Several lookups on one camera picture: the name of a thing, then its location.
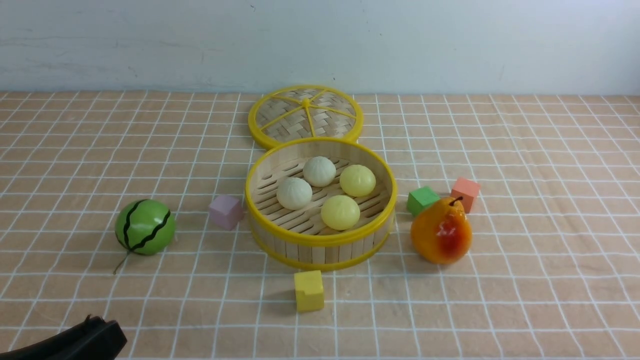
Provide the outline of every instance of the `orange pear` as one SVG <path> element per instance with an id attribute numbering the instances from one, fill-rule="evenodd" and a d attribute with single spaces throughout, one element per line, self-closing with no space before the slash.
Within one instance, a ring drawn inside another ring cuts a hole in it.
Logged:
<path id="1" fill-rule="evenodd" d="M 429 262 L 452 264 L 471 248 L 473 234 L 462 199 L 462 196 L 440 199 L 413 220 L 413 247 Z"/>

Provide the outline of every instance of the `watermelon stripe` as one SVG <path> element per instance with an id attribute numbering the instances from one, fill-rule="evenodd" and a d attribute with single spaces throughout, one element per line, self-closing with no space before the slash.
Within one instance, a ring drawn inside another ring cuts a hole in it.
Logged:
<path id="1" fill-rule="evenodd" d="M 131 249 L 131 247 L 129 246 L 129 234 L 127 234 L 127 232 L 129 231 L 129 228 L 131 227 L 131 215 L 133 215 L 134 211 L 136 211 L 136 209 L 138 208 L 138 205 L 142 204 L 147 200 L 148 199 L 144 199 L 136 202 L 131 208 L 131 210 L 129 210 L 129 212 L 127 213 L 127 221 L 125 222 L 124 229 L 122 231 L 124 233 L 124 245 L 127 248 L 127 250 L 133 251 L 133 249 Z"/>
<path id="2" fill-rule="evenodd" d="M 160 231 L 160 229 L 162 229 L 166 225 L 167 221 L 169 221 L 170 216 L 171 216 L 171 210 L 166 212 L 163 221 L 160 224 L 157 224 L 154 230 L 149 235 L 145 236 L 145 238 L 142 239 L 142 241 L 134 245 L 134 247 L 131 248 L 131 251 L 135 251 L 137 249 L 143 248 L 145 247 L 145 244 L 148 241 L 153 240 L 153 238 L 156 237 L 156 234 L 158 233 L 158 231 Z"/>

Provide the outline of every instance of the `watermelon stem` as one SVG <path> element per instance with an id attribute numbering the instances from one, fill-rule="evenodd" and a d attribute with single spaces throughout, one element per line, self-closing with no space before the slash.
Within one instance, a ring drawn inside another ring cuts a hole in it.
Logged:
<path id="1" fill-rule="evenodd" d="M 113 275 L 115 275 L 118 272 L 118 269 L 122 266 L 122 264 L 124 264 L 125 260 L 127 260 L 127 258 L 132 252 L 133 251 L 131 250 L 127 251 L 127 255 L 124 256 L 124 259 L 122 259 L 122 261 L 118 264 L 118 266 L 116 266 L 116 268 L 113 270 Z"/>

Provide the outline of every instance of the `black handle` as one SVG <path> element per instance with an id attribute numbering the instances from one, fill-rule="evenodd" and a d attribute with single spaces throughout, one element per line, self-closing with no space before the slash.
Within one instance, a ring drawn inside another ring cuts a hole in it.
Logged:
<path id="1" fill-rule="evenodd" d="M 0 360 L 114 360 L 126 344 L 118 322 L 89 315 L 55 336 L 0 354 Z"/>

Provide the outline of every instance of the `orange block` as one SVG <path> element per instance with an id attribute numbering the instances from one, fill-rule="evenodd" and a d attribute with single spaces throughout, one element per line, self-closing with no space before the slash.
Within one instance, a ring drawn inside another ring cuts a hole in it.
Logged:
<path id="1" fill-rule="evenodd" d="M 471 207 L 474 204 L 474 200 L 480 193 L 480 184 L 475 181 L 459 177 L 451 190 L 451 197 L 457 198 L 462 196 L 462 206 L 465 208 L 465 212 L 468 214 L 471 212 Z"/>

